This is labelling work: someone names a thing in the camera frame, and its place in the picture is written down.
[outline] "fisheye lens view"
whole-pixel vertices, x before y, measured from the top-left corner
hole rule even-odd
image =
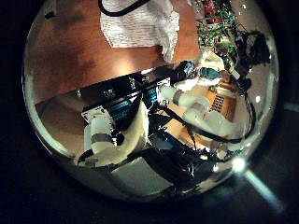
[[[48,0],[23,55],[44,148],[129,202],[185,199],[243,172],[278,83],[272,30],[247,0]]]

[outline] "black cable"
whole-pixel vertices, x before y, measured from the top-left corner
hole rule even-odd
[[[250,125],[250,129],[249,129],[248,133],[245,135],[245,138],[248,138],[251,135],[251,133],[253,132],[254,128],[255,128],[256,111],[255,111],[253,103],[250,101],[247,94],[246,94],[246,100],[247,100],[247,103],[249,104],[250,112],[252,113],[252,122],[251,122],[251,125]]]
[[[248,103],[248,100],[246,98],[245,98],[245,105],[246,105],[246,109],[249,113],[249,127],[247,128],[247,131],[246,131],[246,133],[248,133],[249,130],[250,130],[251,124],[252,124],[252,113],[250,111],[249,103]]]
[[[106,10],[103,6],[103,2],[102,0],[98,0],[98,5],[99,8],[101,9],[101,11],[109,16],[109,17],[121,17],[124,16],[136,9],[138,9],[139,7],[142,7],[143,5],[147,4],[150,0],[138,0],[136,2],[134,2],[133,4],[131,4],[129,7],[126,7],[125,9],[121,10],[121,11],[117,11],[117,12],[110,12],[108,10]]]
[[[50,98],[48,101],[44,102],[43,107],[37,111],[38,116],[41,118],[46,111],[47,107],[50,105],[50,103],[55,99],[55,97]]]
[[[187,128],[187,132],[188,132],[188,134],[189,134],[189,136],[190,136],[190,138],[192,139],[192,142],[193,142],[193,144],[194,144],[194,149],[197,150],[197,147],[196,147],[196,139],[195,139],[195,137],[194,137],[194,134],[193,134],[192,130],[190,129],[190,127],[187,126],[186,128]]]

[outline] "wooden surface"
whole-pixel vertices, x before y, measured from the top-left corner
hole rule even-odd
[[[194,13],[172,0],[180,15],[173,63],[198,56]],[[35,103],[113,77],[166,64],[160,47],[112,49],[100,30],[97,0],[58,0],[57,16],[38,13],[28,36],[24,68],[34,76]]]
[[[216,92],[209,91],[206,95],[206,98],[209,100],[210,104],[213,105],[214,99],[216,96],[222,96],[224,98],[224,102],[221,107],[221,114],[228,119],[229,121],[233,121],[234,115],[235,115],[235,106],[236,106],[236,99],[217,94]]]

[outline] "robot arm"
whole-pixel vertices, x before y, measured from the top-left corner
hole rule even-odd
[[[149,118],[148,109],[140,101],[134,120],[127,130],[122,132],[124,140],[115,146],[111,137],[111,124],[107,117],[94,116],[85,128],[85,150],[92,149],[93,155],[79,165],[100,167],[118,164],[127,159],[134,150],[142,149],[148,140]]]
[[[244,132],[243,125],[230,122],[219,112],[211,111],[207,113],[210,104],[206,97],[193,96],[172,87],[162,87],[161,93],[168,101],[187,108],[182,116],[187,123],[220,137],[237,138],[242,136]]]

